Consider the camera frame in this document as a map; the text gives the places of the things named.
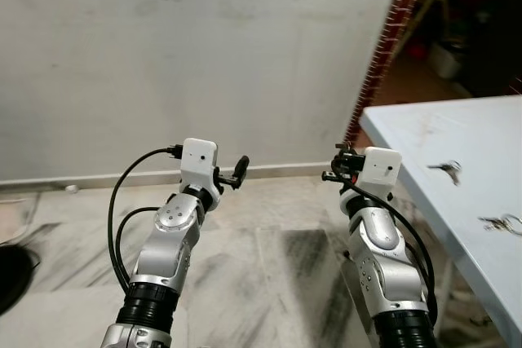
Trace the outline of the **small plain silver key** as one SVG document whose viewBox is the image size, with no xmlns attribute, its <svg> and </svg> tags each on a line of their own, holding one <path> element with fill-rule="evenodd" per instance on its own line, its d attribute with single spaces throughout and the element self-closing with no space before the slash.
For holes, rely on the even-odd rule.
<svg viewBox="0 0 522 348">
<path fill-rule="evenodd" d="M 428 168 L 433 170 L 443 170 L 443 172 L 450 177 L 455 187 L 458 187 L 460 184 L 459 174 L 462 167 L 457 161 L 436 163 L 436 165 L 429 165 Z"/>
</svg>

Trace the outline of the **wide red brick pillar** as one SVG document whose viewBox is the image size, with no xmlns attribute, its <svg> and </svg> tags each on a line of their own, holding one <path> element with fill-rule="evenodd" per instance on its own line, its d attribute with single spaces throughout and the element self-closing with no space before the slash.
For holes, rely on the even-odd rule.
<svg viewBox="0 0 522 348">
<path fill-rule="evenodd" d="M 413 6 L 417 0 L 391 0 L 391 5 L 384 17 L 382 31 L 370 55 L 369 66 L 361 83 L 361 92 L 356 99 L 352 117 L 343 136 L 345 144 L 354 143 L 361 134 L 361 116 L 363 109 L 372 105 L 383 80 L 387 76 L 388 69 L 394 61 L 394 51 L 402 35 L 406 31 L 406 25 L 413 16 Z"/>
</svg>

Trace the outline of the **white folding table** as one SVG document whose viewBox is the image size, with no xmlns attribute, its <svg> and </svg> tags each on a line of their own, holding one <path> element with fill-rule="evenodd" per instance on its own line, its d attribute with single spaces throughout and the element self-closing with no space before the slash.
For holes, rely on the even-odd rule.
<svg viewBox="0 0 522 348">
<path fill-rule="evenodd" d="M 403 157 L 400 180 L 508 348 L 522 347 L 521 237 L 479 217 L 521 214 L 521 99 L 369 107 L 361 127 Z M 429 165 L 457 161 L 458 187 Z"/>
</svg>

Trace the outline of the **white storage box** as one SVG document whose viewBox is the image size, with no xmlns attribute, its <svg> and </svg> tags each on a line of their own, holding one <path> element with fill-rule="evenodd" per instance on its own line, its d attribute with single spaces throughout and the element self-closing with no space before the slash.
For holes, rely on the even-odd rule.
<svg viewBox="0 0 522 348">
<path fill-rule="evenodd" d="M 467 50 L 466 43 L 436 42 L 430 46 L 428 64 L 437 76 L 452 80 L 462 67 L 462 57 Z"/>
</svg>

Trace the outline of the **black round floor object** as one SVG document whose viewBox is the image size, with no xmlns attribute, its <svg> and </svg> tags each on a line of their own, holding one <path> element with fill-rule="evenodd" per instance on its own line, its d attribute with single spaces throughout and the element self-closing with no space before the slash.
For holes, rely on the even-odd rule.
<svg viewBox="0 0 522 348">
<path fill-rule="evenodd" d="M 0 317 L 29 291 L 40 258 L 21 244 L 0 244 Z"/>
</svg>

